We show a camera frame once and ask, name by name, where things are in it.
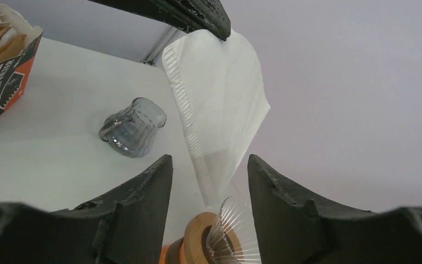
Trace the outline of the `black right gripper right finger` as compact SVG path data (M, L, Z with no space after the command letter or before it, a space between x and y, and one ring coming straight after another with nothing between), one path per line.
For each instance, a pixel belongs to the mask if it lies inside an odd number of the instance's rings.
M249 156L247 172L262 263L422 263L422 207L349 207L257 155Z

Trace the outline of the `white paper coffee filter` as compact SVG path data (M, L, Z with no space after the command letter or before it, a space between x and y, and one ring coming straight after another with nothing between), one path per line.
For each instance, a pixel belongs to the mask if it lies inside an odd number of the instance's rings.
M270 109L259 58L238 32L222 41L197 30L167 45L162 63L204 205L214 210Z

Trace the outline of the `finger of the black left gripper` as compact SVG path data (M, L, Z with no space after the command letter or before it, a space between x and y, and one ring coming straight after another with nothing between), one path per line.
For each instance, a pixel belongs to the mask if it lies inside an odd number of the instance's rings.
M96 0L96 3L168 24L182 32L208 30L222 41L231 21L219 0Z

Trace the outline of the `orange glass carafe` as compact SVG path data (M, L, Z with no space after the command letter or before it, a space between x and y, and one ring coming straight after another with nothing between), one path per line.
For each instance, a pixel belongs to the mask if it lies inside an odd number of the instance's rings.
M184 239L178 239L169 245L164 245L160 253L159 264L187 264Z

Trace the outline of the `clear ribbed glass dripper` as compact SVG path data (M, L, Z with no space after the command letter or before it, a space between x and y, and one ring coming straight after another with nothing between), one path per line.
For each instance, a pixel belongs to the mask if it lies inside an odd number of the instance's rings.
M205 240L211 263L261 263L251 206L241 198L226 197Z

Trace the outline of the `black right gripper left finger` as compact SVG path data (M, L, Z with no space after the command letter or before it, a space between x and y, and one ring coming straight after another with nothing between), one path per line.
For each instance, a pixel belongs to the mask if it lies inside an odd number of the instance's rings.
M158 263L173 159L72 210L0 202L0 263Z

